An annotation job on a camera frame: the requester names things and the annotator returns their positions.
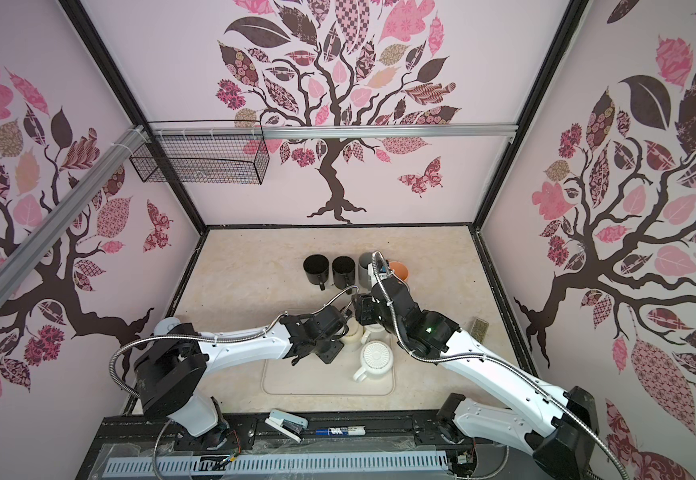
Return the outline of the cream mug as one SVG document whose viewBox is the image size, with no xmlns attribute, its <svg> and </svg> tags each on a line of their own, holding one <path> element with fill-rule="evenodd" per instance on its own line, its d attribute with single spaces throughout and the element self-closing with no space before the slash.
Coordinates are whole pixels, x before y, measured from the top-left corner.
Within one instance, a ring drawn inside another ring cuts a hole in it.
<svg viewBox="0 0 696 480">
<path fill-rule="evenodd" d="M 343 344 L 343 352 L 354 352 L 362 346 L 364 327 L 351 318 L 348 323 L 348 332 L 340 338 Z"/>
</svg>

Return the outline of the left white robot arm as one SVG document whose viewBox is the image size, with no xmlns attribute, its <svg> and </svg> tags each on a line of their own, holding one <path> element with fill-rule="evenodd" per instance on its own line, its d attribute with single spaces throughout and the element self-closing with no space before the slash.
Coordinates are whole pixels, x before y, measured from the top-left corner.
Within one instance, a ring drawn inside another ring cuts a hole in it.
<svg viewBox="0 0 696 480">
<path fill-rule="evenodd" d="M 142 414 L 169 418 L 200 437 L 220 424 L 216 401 L 197 392 L 201 381 L 247 363 L 289 359 L 297 364 L 315 354 L 326 364 L 342 349 L 346 315 L 334 306 L 315 313 L 279 316 L 270 329 L 199 333 L 169 317 L 158 323 L 154 341 L 135 364 Z"/>
</svg>

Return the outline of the aluminium rail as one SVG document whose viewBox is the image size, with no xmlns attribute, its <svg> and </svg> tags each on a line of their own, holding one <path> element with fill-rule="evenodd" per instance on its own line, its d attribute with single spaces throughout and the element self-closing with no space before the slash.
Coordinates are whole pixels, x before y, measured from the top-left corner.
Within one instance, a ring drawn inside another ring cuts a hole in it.
<svg viewBox="0 0 696 480">
<path fill-rule="evenodd" d="M 79 184 L 52 209 L 42 223 L 9 255 L 0 267 L 0 308 L 40 263 L 54 242 L 91 202 L 103 184 L 146 141 L 145 130 L 133 126 L 111 144 Z"/>
<path fill-rule="evenodd" d="M 371 126 L 254 126 L 189 127 L 152 126 L 156 136 L 199 136 L 219 138 L 226 135 L 252 135 L 265 139 L 341 139 L 393 137 L 507 137 L 513 138 L 518 126 L 509 123 L 471 123 L 442 125 L 371 125 Z"/>
</svg>

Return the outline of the white stapler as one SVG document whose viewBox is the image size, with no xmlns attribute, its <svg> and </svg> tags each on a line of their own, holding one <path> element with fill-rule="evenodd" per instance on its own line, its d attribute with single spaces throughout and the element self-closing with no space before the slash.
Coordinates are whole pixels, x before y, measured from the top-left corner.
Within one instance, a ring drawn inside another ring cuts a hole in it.
<svg viewBox="0 0 696 480">
<path fill-rule="evenodd" d="M 302 441 L 302 434 L 308 428 L 309 421 L 288 412 L 272 409 L 265 419 L 265 424 L 289 439 L 300 443 Z"/>
</svg>

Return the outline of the left aluminium rail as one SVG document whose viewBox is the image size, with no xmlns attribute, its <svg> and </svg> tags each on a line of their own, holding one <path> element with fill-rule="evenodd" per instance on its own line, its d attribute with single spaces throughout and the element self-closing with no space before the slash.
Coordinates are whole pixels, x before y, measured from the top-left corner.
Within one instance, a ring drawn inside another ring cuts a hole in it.
<svg viewBox="0 0 696 480">
<path fill-rule="evenodd" d="M 52 209 L 42 223 L 9 255 L 0 267 L 0 308 L 40 263 L 54 242 L 91 202 L 103 184 L 146 141 L 145 130 L 133 126 L 111 144 L 79 184 Z"/>
</svg>

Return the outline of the green spice jar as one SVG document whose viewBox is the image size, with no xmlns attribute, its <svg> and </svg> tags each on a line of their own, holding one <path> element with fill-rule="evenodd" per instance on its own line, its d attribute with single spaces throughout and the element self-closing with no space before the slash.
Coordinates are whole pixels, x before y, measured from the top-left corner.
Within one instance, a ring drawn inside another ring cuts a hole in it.
<svg viewBox="0 0 696 480">
<path fill-rule="evenodd" d="M 488 321 L 474 317 L 469 326 L 469 333 L 477 342 L 483 343 L 489 326 L 490 324 Z"/>
</svg>

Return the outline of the blue white marker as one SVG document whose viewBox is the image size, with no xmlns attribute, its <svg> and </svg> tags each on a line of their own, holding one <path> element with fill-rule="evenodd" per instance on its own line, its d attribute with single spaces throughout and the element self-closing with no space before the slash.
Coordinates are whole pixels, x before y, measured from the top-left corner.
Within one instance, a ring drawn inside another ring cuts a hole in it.
<svg viewBox="0 0 696 480">
<path fill-rule="evenodd" d="M 366 429 L 364 426 L 327 427 L 315 431 L 316 436 L 325 437 L 364 436 L 365 434 Z"/>
</svg>

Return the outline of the orange can white lid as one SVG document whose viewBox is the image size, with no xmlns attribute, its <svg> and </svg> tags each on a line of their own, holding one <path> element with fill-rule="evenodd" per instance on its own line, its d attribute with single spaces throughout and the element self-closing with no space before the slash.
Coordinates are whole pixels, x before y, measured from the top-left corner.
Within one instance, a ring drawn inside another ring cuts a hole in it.
<svg viewBox="0 0 696 480">
<path fill-rule="evenodd" d="M 154 336 L 163 336 L 170 334 L 182 322 L 177 317 L 168 317 L 159 321 L 153 331 Z"/>
</svg>

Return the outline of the back aluminium rail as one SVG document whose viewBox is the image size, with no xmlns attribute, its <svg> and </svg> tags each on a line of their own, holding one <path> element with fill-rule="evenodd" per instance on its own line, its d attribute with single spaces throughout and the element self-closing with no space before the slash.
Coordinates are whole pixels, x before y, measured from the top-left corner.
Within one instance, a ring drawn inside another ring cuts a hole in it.
<svg viewBox="0 0 696 480">
<path fill-rule="evenodd" d="M 254 126 L 189 127 L 152 126 L 156 136 L 199 136 L 219 138 L 226 135 L 252 135 L 265 139 L 341 139 L 393 137 L 507 137 L 513 138 L 518 126 L 509 123 L 471 123 L 442 125 L 371 125 L 371 126 Z"/>
</svg>

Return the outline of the clear plastic tray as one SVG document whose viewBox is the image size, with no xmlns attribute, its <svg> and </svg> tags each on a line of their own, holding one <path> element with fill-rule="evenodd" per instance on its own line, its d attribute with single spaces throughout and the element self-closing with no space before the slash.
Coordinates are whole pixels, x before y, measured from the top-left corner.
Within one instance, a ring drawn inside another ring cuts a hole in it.
<svg viewBox="0 0 696 480">
<path fill-rule="evenodd" d="M 392 393 L 394 353 L 393 368 L 386 376 L 353 381 L 363 346 L 354 352 L 341 351 L 331 364 L 322 363 L 313 354 L 295 366 L 289 360 L 269 360 L 263 369 L 262 390 L 270 395 L 386 396 Z"/>
</svg>

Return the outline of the white ribbed mug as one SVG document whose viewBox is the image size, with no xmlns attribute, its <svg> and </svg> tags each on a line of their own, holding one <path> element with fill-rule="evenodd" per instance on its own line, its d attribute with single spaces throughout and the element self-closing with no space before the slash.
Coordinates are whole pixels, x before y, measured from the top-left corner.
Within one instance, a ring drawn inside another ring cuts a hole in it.
<svg viewBox="0 0 696 480">
<path fill-rule="evenodd" d="M 360 367 L 354 373 L 354 382 L 377 379 L 386 376 L 393 368 L 394 355 L 391 347 L 379 340 L 366 343 L 359 355 Z"/>
</svg>

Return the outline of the black and white mug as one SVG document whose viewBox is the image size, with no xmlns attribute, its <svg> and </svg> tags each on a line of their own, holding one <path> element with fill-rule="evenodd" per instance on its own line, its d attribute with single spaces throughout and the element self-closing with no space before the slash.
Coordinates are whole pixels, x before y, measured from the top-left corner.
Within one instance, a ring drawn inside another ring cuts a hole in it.
<svg viewBox="0 0 696 480">
<path fill-rule="evenodd" d="M 312 254 L 304 259 L 302 266 L 309 283 L 324 291 L 329 279 L 329 259 L 322 254 Z"/>
</svg>

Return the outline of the peach orange mug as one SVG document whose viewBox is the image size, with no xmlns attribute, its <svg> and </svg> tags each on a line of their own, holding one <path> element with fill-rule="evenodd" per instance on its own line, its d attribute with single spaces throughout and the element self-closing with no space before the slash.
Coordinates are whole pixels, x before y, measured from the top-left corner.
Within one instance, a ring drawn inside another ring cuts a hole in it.
<svg viewBox="0 0 696 480">
<path fill-rule="evenodd" d="M 399 261 L 390 261 L 389 268 L 393 274 L 398 277 L 401 281 L 406 282 L 409 278 L 409 270 L 406 265 Z"/>
</svg>

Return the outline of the grey mug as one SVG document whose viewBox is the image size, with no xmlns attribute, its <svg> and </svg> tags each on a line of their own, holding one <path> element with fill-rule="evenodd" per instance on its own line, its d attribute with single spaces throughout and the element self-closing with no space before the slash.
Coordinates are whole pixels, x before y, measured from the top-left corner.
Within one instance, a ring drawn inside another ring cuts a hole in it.
<svg viewBox="0 0 696 480">
<path fill-rule="evenodd" d="M 371 280 L 369 275 L 369 266 L 372 263 L 372 253 L 364 252 L 358 259 L 358 281 L 363 289 L 371 288 Z"/>
</svg>

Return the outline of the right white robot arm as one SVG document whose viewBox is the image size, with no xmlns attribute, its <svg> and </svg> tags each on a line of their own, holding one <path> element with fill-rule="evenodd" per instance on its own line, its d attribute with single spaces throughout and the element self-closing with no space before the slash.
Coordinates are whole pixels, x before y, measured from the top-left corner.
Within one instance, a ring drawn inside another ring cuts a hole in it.
<svg viewBox="0 0 696 480">
<path fill-rule="evenodd" d="M 455 321 L 421 308 L 393 275 L 381 276 L 351 302 L 358 322 L 383 327 L 413 359 L 454 372 L 501 402 L 496 408 L 450 395 L 440 411 L 447 433 L 520 450 L 554 479 L 586 477 L 598 438 L 588 391 L 565 390 L 505 361 Z"/>
</svg>

